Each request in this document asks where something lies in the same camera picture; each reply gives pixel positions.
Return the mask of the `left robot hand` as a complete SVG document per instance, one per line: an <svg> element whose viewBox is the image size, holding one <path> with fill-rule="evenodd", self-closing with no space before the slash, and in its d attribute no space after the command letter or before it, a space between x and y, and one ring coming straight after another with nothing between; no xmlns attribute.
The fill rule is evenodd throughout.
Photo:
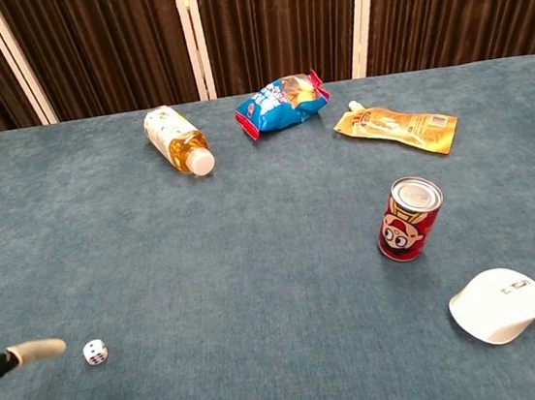
<svg viewBox="0 0 535 400"><path fill-rule="evenodd" d="M63 339L30 340L13 345L0 353L0 378L17 367L62 355L67 347Z"/></svg>

